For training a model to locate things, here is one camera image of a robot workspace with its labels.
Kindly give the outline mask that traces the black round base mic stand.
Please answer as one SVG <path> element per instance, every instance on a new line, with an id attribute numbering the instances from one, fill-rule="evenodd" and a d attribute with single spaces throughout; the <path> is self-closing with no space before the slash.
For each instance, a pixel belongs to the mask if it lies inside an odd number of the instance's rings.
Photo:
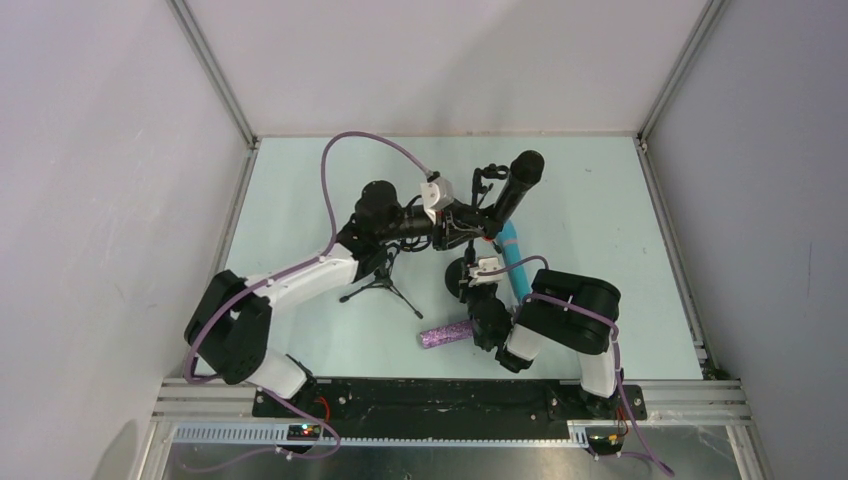
<path id="1" fill-rule="evenodd" d="M 445 286 L 448 292 L 460 302 L 460 282 L 468 281 L 468 268 L 476 262 L 474 241 L 469 240 L 460 258 L 451 262 L 445 271 Z"/>

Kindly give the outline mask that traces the purple glitter microphone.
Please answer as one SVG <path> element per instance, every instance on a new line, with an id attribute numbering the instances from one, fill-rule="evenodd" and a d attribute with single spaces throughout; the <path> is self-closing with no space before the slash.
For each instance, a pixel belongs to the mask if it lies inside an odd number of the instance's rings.
<path id="1" fill-rule="evenodd" d="M 419 333 L 418 338 L 423 348 L 431 349 L 465 340 L 472 336 L 472 322 L 465 320 L 422 331 Z"/>

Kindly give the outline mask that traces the black microphone orange end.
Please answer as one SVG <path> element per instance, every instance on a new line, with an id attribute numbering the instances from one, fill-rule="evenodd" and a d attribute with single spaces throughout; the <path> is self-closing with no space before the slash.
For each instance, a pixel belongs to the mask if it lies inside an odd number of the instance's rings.
<path id="1" fill-rule="evenodd" d="M 495 202 L 484 210 L 487 218 L 484 237 L 494 239 L 510 219 L 526 193 L 543 175 L 544 157 L 535 150 L 521 152 L 510 164 L 506 182 Z"/>

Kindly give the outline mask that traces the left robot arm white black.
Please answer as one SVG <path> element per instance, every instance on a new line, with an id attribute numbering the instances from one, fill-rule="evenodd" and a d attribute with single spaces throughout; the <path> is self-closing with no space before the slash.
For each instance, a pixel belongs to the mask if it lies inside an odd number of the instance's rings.
<path id="1" fill-rule="evenodd" d="M 190 347 L 185 378 L 193 383 L 251 383 L 286 400 L 295 397 L 312 375 L 291 355 L 270 346 L 275 308 L 353 284 L 384 265 L 390 248 L 405 247 L 411 240 L 422 238 L 439 251 L 477 238 L 492 240 L 523 195 L 506 184 L 489 206 L 465 204 L 452 197 L 449 182 L 431 177 L 422 184 L 420 197 L 420 204 L 404 206 L 393 184 L 372 181 L 348 222 L 332 232 L 329 245 L 316 256 L 274 274 L 217 273 L 184 333 Z"/>

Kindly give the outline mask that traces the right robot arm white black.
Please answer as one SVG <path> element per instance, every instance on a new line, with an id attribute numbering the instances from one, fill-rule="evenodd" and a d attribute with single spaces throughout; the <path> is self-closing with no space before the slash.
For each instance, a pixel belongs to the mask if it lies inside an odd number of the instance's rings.
<path id="1" fill-rule="evenodd" d="M 547 340 L 555 342 L 577 353 L 585 396 L 615 397 L 612 325 L 620 291 L 597 278 L 547 268 L 533 280 L 521 266 L 507 275 L 519 302 L 514 312 L 497 297 L 497 279 L 472 278 L 461 259 L 446 269 L 446 287 L 467 308 L 474 344 L 494 351 L 502 367 L 519 373 L 532 366 Z"/>

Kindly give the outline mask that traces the tripod stand with clip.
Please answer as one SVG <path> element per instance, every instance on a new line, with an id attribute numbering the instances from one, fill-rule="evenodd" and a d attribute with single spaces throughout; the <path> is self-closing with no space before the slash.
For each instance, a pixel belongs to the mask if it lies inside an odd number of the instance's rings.
<path id="1" fill-rule="evenodd" d="M 506 180 L 509 168 L 506 165 L 489 164 L 482 168 L 476 168 L 472 176 L 472 202 L 471 206 L 479 208 L 494 184 L 486 184 L 485 180 Z"/>

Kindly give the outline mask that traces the blue toy microphone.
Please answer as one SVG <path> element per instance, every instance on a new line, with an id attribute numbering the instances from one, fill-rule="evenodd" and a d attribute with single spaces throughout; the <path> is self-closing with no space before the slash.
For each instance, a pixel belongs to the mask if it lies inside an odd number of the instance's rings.
<path id="1" fill-rule="evenodd" d="M 517 264 L 523 259 L 518 245 L 517 231 L 511 221 L 504 223 L 501 232 L 496 236 L 496 244 L 501 249 L 502 258 L 507 267 Z M 514 267 L 507 275 L 516 301 L 520 303 L 531 292 L 524 266 Z"/>

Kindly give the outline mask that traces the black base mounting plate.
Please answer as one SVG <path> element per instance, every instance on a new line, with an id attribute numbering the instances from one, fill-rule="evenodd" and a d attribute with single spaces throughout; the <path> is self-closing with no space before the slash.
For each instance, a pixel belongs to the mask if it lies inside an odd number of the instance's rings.
<path id="1" fill-rule="evenodd" d="M 617 394 L 597 400 L 559 380 L 324 378 L 292 404 L 347 439 L 568 439 L 570 421 L 615 421 Z"/>

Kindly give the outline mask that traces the tripod stand with shock mount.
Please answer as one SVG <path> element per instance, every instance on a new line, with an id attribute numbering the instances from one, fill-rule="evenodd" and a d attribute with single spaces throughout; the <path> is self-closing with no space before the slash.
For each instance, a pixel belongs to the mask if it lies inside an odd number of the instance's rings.
<path id="1" fill-rule="evenodd" d="M 377 267 L 377 269 L 373 272 L 373 279 L 359 287 L 357 290 L 343 295 L 339 298 L 340 303 L 346 303 L 351 300 L 354 296 L 363 293 L 369 289 L 382 289 L 389 291 L 393 295 L 400 298 L 413 312 L 413 314 L 418 319 L 423 319 L 424 316 L 420 310 L 412 305 L 412 303 L 406 298 L 406 296 L 397 288 L 395 282 L 392 279 L 392 273 L 395 265 L 395 261 L 398 255 L 403 251 L 403 248 L 398 243 L 388 244 L 386 247 L 387 257 L 385 261 Z"/>

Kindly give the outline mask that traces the aluminium frame rail front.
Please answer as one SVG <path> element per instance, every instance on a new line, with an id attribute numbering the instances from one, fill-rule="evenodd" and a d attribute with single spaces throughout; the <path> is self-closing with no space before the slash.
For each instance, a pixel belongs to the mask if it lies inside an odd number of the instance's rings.
<path id="1" fill-rule="evenodd" d="M 637 380 L 623 399 L 594 401 L 565 380 L 323 378 L 283 406 L 252 386 L 168 379 L 154 407 L 188 440 L 346 445 L 572 446 L 588 430 L 632 438 L 625 414 L 644 427 L 753 422 L 739 382 L 709 380 Z"/>

